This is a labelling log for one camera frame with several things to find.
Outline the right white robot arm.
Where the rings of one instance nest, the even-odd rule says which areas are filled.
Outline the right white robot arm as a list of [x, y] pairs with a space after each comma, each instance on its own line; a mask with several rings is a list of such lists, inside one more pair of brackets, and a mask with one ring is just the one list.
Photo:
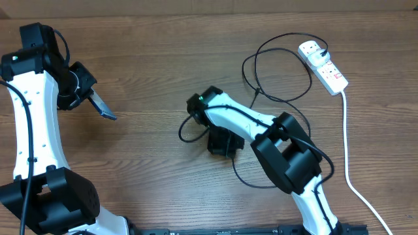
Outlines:
[[206, 127], [221, 127], [248, 141], [269, 180], [292, 195], [310, 234], [337, 234], [322, 184], [320, 162], [329, 157], [312, 142], [298, 121], [287, 112], [278, 117], [256, 112], [211, 86], [187, 100], [187, 112]]

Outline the black smartphone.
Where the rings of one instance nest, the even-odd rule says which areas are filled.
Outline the black smartphone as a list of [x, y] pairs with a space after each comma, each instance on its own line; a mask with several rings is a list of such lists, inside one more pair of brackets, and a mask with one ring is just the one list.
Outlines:
[[90, 103], [95, 107], [98, 113], [107, 119], [111, 119], [116, 121], [116, 115], [109, 109], [109, 107], [105, 104], [105, 102], [100, 98], [100, 96], [95, 92], [94, 89], [92, 90], [92, 94], [88, 97]]

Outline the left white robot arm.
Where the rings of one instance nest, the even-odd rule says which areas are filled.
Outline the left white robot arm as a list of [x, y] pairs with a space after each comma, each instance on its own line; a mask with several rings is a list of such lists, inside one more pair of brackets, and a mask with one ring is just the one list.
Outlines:
[[14, 180], [1, 187], [1, 203], [36, 234], [134, 234], [130, 222], [101, 206], [88, 179], [73, 172], [61, 145], [58, 110], [89, 99], [113, 118], [79, 63], [67, 66], [55, 49], [32, 46], [4, 55], [2, 84], [12, 97], [17, 154]]

